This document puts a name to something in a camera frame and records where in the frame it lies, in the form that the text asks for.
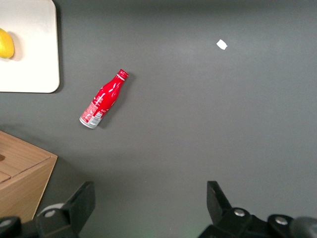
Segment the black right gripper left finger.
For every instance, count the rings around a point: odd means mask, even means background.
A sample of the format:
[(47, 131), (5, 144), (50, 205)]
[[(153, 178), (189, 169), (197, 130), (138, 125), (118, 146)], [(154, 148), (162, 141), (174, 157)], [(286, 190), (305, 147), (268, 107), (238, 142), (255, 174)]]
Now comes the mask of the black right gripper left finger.
[(92, 181), (86, 181), (65, 203), (51, 205), (36, 217), (39, 237), (79, 237), (95, 205), (95, 185)]

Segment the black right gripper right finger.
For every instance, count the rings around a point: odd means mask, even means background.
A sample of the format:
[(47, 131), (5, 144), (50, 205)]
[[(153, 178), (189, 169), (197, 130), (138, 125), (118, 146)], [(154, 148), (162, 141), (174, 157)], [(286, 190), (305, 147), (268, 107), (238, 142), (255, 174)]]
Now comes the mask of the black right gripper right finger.
[(212, 224), (201, 238), (271, 238), (267, 222), (247, 210), (232, 207), (218, 182), (207, 182), (207, 209)]

